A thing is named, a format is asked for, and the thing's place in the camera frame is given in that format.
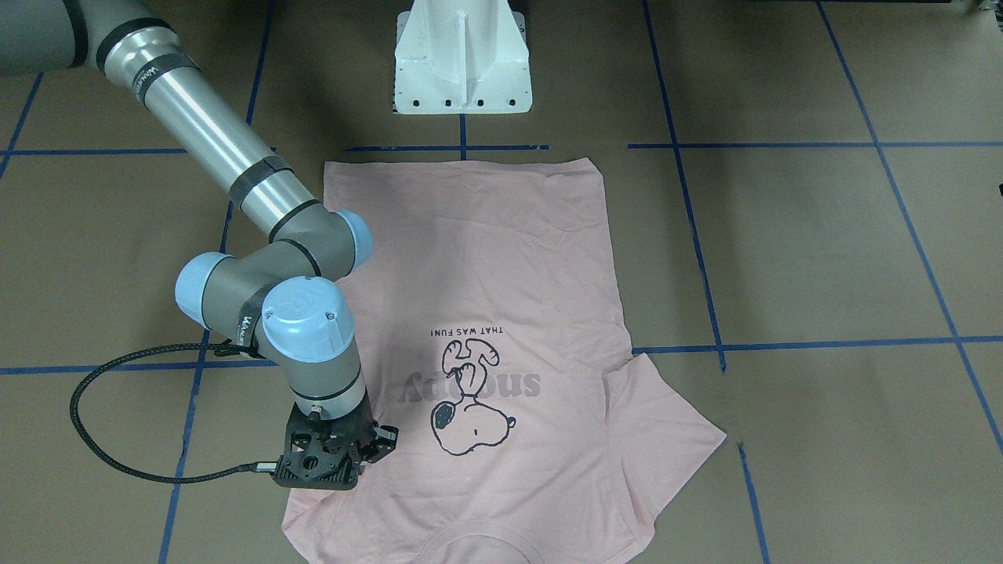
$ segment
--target black tape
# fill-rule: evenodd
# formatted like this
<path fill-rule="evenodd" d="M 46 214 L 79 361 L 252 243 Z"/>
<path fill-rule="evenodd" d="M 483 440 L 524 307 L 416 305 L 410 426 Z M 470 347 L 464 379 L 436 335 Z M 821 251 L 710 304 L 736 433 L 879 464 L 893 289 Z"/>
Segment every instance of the black tape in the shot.
<path fill-rule="evenodd" d="M 265 304 L 265 296 L 272 291 L 275 284 L 262 286 L 253 296 L 241 305 L 241 311 L 237 314 L 237 331 L 234 333 L 234 343 L 241 346 L 254 346 L 254 328 L 261 319 L 261 308 Z"/>
<path fill-rule="evenodd" d="M 313 258 L 313 255 L 310 254 L 309 249 L 301 245 L 299 241 L 293 241 L 292 239 L 279 239 L 279 241 L 283 243 L 289 243 L 293 247 L 299 249 L 300 252 L 303 253 L 303 256 L 306 257 L 308 261 L 310 261 L 310 266 L 312 266 L 314 269 L 314 276 L 321 276 L 320 265 L 317 264 L 317 260 Z"/>
<path fill-rule="evenodd" d="M 101 44 L 97 46 L 97 70 L 100 70 L 101 73 L 104 72 L 104 63 L 107 61 L 108 53 L 111 52 L 111 49 L 117 45 L 119 41 L 124 39 L 129 33 L 147 27 L 165 27 L 171 29 L 168 22 L 161 20 L 160 18 L 136 18 L 119 25 L 118 27 L 112 29 L 110 33 L 105 35 Z"/>
<path fill-rule="evenodd" d="M 142 102 L 142 105 L 146 105 L 146 90 L 153 82 L 168 72 L 184 66 L 201 70 L 199 65 L 185 53 L 168 53 L 142 65 L 142 68 L 132 78 L 132 93 L 135 94 L 135 99 Z"/>
<path fill-rule="evenodd" d="M 286 160 L 279 157 L 278 155 L 272 155 L 266 157 L 261 161 L 255 163 L 248 167 L 246 171 L 241 173 L 241 176 L 237 177 L 234 184 L 230 185 L 230 191 L 227 195 L 230 197 L 230 201 L 237 206 L 237 209 L 241 209 L 244 204 L 244 199 L 251 194 L 254 187 L 265 182 L 265 179 L 271 177 L 275 173 L 280 171 L 292 171 L 292 167 Z"/>
<path fill-rule="evenodd" d="M 328 399 L 334 399 L 335 397 L 341 395 L 342 393 L 345 393 L 349 389 L 352 389 L 352 386 L 355 385 L 355 382 L 357 382 L 359 380 L 359 376 L 360 375 L 362 375 L 362 366 L 359 366 L 359 371 L 355 372 L 355 377 L 352 378 L 352 381 L 348 382 L 348 385 L 346 385 L 345 387 L 339 389 L 338 391 L 335 391 L 334 393 L 332 393 L 330 395 L 320 395 L 320 396 L 318 396 L 318 395 L 304 395 L 304 394 L 300 393 L 299 391 L 296 391 L 295 389 L 293 390 L 293 393 L 295 393 L 296 395 L 299 395 L 300 397 L 302 397 L 304 399 L 313 399 L 314 401 L 326 401 Z"/>
<path fill-rule="evenodd" d="M 78 0 L 63 0 L 63 6 L 66 7 L 66 15 L 73 28 L 73 62 L 69 67 L 74 68 L 87 62 L 87 51 L 90 50 L 87 22 L 83 19 L 83 10 L 80 9 Z"/>
<path fill-rule="evenodd" d="M 303 210 L 306 210 L 307 208 L 313 206 L 314 204 L 320 204 L 320 202 L 318 202 L 316 199 L 307 200 L 306 202 L 290 210 L 289 213 L 283 216 L 283 218 L 279 220 L 279 223 L 275 224 L 275 227 L 272 228 L 272 231 L 268 234 L 268 242 L 272 243 L 273 241 L 275 241 L 275 236 L 278 235 L 280 231 L 282 231 L 282 228 L 286 227 L 286 224 L 289 223 L 289 220 L 293 219 L 293 217 L 295 217 L 296 214 L 302 212 Z"/>

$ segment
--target snoopy graphic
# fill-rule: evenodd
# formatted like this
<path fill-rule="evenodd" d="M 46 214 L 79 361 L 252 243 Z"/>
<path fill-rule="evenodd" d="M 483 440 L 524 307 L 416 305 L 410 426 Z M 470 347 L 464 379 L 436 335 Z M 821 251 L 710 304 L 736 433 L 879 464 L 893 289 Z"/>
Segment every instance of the snoopy graphic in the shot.
<path fill-rule="evenodd" d="M 486 341 L 450 341 L 442 352 L 446 379 L 455 378 L 459 401 L 440 401 L 432 408 L 432 433 L 443 451 L 459 457 L 484 447 L 496 447 L 509 438 L 516 417 L 477 400 L 487 380 L 487 367 L 498 365 L 498 351 Z"/>

